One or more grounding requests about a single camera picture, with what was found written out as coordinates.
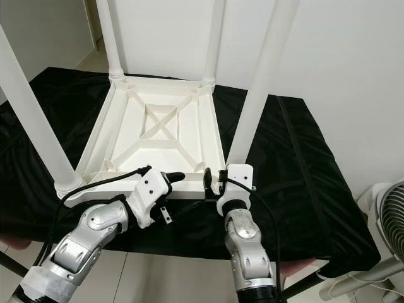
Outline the white plastic table top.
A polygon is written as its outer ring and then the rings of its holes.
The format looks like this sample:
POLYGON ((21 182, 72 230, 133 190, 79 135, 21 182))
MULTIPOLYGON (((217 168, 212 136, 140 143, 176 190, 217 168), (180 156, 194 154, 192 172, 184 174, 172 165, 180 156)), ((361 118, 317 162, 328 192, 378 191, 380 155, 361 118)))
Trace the white plastic table top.
MULTIPOLYGON (((204 171, 225 169, 213 87, 202 81, 125 77, 113 81, 77 164, 87 184, 133 172, 150 165, 162 172, 182 172, 186 178, 173 185, 171 199, 203 199, 204 171)), ((109 199, 100 194, 73 196, 64 202, 109 199)))

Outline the white plastic table leg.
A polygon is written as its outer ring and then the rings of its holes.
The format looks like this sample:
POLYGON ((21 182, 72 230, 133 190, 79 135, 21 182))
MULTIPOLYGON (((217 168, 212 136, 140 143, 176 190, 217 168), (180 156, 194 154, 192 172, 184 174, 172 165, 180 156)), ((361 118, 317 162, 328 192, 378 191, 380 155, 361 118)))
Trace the white plastic table leg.
POLYGON ((288 35, 294 24, 300 0, 275 0, 270 22, 235 130, 226 167, 246 163, 248 153, 269 95, 272 77, 277 70, 288 35))
POLYGON ((109 0, 96 0, 99 23, 103 33, 105 52, 109 62, 109 78, 112 81, 123 81, 125 78, 119 53, 117 49, 114 26, 112 24, 112 13, 109 8, 109 0))
POLYGON ((24 75, 18 59, 0 28, 0 87, 50 172, 57 196, 62 198, 83 185, 53 133, 48 119, 24 75))
POLYGON ((208 39, 208 51, 205 68, 202 75, 202 83, 213 87, 216 83, 217 64, 220 53, 220 35, 224 24, 224 11, 226 0, 213 0, 211 11, 210 38, 208 39))

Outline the black tablecloth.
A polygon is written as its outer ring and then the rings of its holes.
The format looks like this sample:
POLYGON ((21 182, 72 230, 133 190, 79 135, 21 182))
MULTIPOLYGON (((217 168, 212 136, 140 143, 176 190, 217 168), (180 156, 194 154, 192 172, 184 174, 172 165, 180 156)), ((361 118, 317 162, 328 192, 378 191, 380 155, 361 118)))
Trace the black tablecloth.
MULTIPOLYGON (((44 115, 72 165, 92 132, 109 75, 49 67, 30 81, 44 115)), ((59 200, 53 179, 10 104, 0 107, 0 230, 3 236, 43 242, 59 200)), ((301 98, 269 95, 248 164, 266 205, 251 213, 271 259, 323 259, 321 274, 369 270, 380 254, 314 116, 301 98)), ((224 219, 213 202, 172 200, 170 225, 119 234, 109 250, 228 259, 224 219)))

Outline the black metal table leg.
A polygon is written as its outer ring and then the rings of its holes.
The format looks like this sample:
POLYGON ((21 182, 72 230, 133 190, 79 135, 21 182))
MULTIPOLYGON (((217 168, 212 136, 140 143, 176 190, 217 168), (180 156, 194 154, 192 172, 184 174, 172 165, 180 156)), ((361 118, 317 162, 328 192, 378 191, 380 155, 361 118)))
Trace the black metal table leg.
POLYGON ((1 294, 9 297, 15 291, 22 278, 28 273, 29 269, 3 252, 0 254, 0 265, 1 294))
POLYGON ((301 294, 301 292, 306 291, 316 285, 319 285, 323 281, 324 279, 321 278, 317 274, 317 272, 312 273, 310 275, 306 275, 306 277, 304 277, 300 281, 297 281, 297 283, 294 283, 294 285, 291 285, 288 288, 286 288, 282 292, 283 298, 291 299, 295 295, 301 294))

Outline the white pedestal fan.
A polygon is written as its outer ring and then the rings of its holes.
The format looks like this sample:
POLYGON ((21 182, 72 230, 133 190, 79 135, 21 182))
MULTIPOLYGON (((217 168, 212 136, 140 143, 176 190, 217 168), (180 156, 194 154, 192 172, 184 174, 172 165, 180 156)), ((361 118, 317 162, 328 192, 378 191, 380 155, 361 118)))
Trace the white pedestal fan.
POLYGON ((386 248, 389 257, 369 271, 347 274, 319 292, 323 300, 331 300, 366 286, 390 280, 393 288, 382 297, 384 303, 404 299, 404 179, 394 184, 375 184, 367 190, 358 205, 369 219, 369 230, 375 231, 377 246, 386 248))

